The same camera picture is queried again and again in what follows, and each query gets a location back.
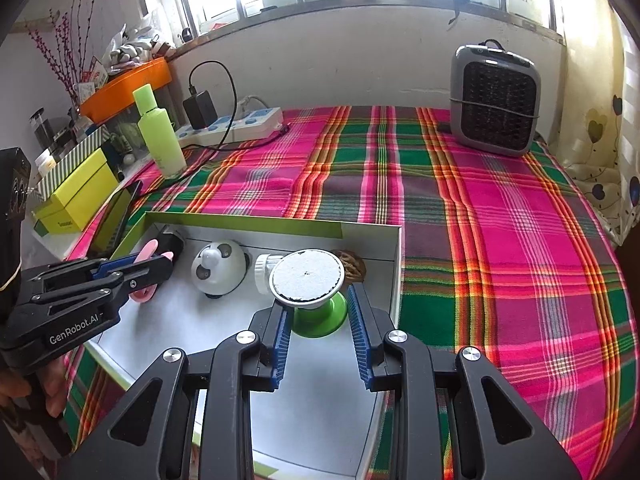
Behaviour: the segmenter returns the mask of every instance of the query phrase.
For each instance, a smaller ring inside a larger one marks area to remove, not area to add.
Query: white power strip
[[[209,128],[194,130],[190,124],[181,127],[175,135],[183,148],[190,144],[215,146],[225,135],[231,116],[220,117]],[[263,139],[282,127],[282,109],[266,108],[256,110],[242,119],[234,121],[225,142],[242,142],[244,140]]]

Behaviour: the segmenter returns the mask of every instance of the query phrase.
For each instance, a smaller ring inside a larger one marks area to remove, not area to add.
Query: dried branch
[[[74,85],[83,81],[86,64],[86,44],[88,43],[89,33],[91,31],[95,1],[96,0],[91,0],[86,30],[84,31],[84,41],[82,40],[83,31],[80,23],[82,0],[72,0],[71,9],[65,12],[57,23],[54,23],[53,30],[56,39],[55,53],[47,46],[38,30],[29,30],[30,38],[36,44],[37,49],[46,60],[51,71],[65,86],[66,92],[76,106],[78,105],[78,95],[74,90]],[[76,27],[74,27],[74,12],[76,14]],[[49,9],[49,17],[53,22],[52,9]],[[78,35],[77,59],[76,41],[74,39],[75,31],[77,31]]]
[[[73,42],[73,37],[71,36],[71,31],[73,30],[74,27],[74,7],[76,6],[76,0],[72,0],[71,1],[71,12],[69,15],[69,41],[70,41],[70,47],[71,49],[73,49],[74,47],[74,42]],[[73,63],[73,75],[74,77],[76,76],[76,64]]]
[[[89,31],[91,30],[91,18],[94,15],[94,4],[95,4],[95,0],[91,0],[91,11],[89,12],[89,19],[86,22],[86,35],[84,37],[84,49],[82,52],[82,61],[81,61],[82,66],[84,66],[86,62],[86,42],[89,38]]]
[[[82,76],[84,75],[84,66],[82,65],[82,50],[81,50],[81,44],[82,44],[82,39],[81,39],[81,33],[80,33],[80,9],[82,7],[82,0],[78,0],[78,12],[76,13],[76,21],[78,22],[78,62],[80,63],[80,66],[78,67],[80,69],[80,79],[78,80],[79,83],[82,82]]]

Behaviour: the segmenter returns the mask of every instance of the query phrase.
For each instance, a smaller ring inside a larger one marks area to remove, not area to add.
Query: gray heater
[[[451,66],[450,124],[461,144],[500,155],[524,155],[536,131],[539,108],[540,74],[530,60],[501,46],[467,45],[457,50]]]

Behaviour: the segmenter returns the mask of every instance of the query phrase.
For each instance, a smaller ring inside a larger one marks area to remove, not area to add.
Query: orange tray
[[[80,105],[80,113],[95,124],[101,124],[135,102],[134,90],[146,84],[157,90],[171,81],[169,65],[164,57],[160,57],[107,83]]]

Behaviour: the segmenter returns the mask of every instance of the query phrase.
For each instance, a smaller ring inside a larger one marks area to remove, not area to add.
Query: metal screw
[[[480,351],[475,346],[468,346],[462,349],[462,357],[467,361],[478,361],[480,355]]]
[[[406,334],[406,332],[403,332],[402,330],[392,330],[391,332],[389,332],[389,340],[393,341],[394,343],[404,343],[407,339],[408,335]]]
[[[162,354],[162,359],[164,359],[168,363],[175,363],[181,357],[182,352],[180,352],[177,348],[169,348],[168,350],[164,351],[164,354]]]
[[[251,330],[242,330],[242,332],[239,332],[236,336],[236,341],[241,345],[248,345],[255,341],[255,334],[251,332]]]

